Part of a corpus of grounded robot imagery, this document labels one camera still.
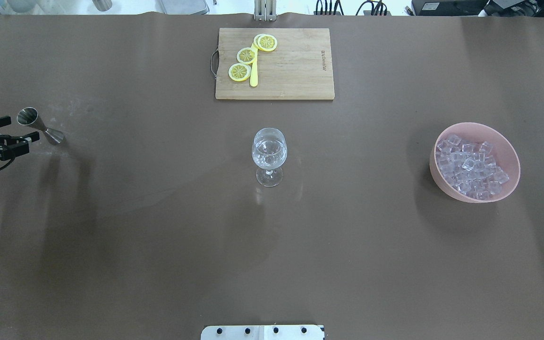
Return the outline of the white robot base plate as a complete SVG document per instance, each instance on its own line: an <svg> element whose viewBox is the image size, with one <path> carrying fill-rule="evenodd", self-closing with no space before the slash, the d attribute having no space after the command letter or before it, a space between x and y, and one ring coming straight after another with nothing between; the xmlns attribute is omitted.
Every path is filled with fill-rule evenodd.
<svg viewBox="0 0 544 340"><path fill-rule="evenodd" d="M205 327L201 340L325 340L323 325L211 325Z"/></svg>

